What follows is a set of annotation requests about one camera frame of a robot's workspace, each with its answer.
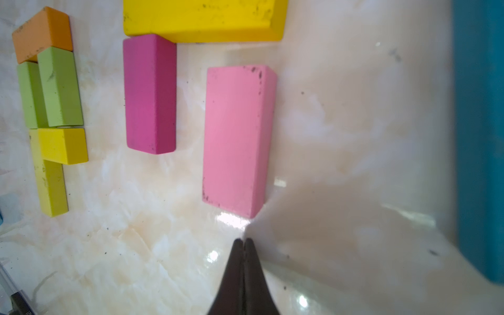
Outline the magenta long block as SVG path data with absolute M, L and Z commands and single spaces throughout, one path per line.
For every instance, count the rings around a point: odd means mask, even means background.
M 156 34 L 123 41 L 127 146 L 148 154 L 177 146 L 177 46 Z

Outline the yellow green block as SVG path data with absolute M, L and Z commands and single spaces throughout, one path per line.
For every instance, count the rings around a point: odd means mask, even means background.
M 30 129 L 30 147 L 34 163 L 35 182 L 38 188 L 41 211 L 48 217 L 68 212 L 68 200 L 62 164 L 44 160 L 37 129 Z

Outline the orange long block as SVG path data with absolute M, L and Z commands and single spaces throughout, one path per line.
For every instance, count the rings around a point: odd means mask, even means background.
M 70 17 L 44 7 L 12 33 L 17 63 L 37 62 L 37 55 L 49 47 L 73 51 Z

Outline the teal long block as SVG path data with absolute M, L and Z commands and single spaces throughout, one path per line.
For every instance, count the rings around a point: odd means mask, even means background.
M 503 2 L 454 1 L 458 243 L 503 283 Z

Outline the light pink block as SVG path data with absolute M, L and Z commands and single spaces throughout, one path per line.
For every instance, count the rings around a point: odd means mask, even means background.
M 246 219 L 265 203 L 277 81 L 266 65 L 207 71 L 202 198 Z

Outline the lime green block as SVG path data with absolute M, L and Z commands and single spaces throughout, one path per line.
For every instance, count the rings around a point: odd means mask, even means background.
M 83 126 L 73 52 L 49 47 L 38 55 L 48 125 Z
M 48 127 L 39 65 L 34 62 L 19 64 L 17 74 L 26 127 L 29 129 Z

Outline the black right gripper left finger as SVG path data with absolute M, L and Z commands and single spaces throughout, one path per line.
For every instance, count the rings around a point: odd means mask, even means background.
M 236 239 L 230 251 L 217 295 L 208 314 L 242 313 L 244 242 Z

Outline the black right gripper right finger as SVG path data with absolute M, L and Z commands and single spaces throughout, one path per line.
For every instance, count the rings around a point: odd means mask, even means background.
M 244 245 L 244 311 L 245 314 L 279 315 L 266 283 L 255 244 L 250 238 Z

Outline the yellow long block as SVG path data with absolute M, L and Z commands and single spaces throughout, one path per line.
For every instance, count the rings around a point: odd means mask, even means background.
M 288 2 L 124 1 L 123 30 L 129 37 L 156 34 L 173 43 L 280 41 Z
M 89 161 L 84 128 L 38 129 L 41 157 L 64 165 Z

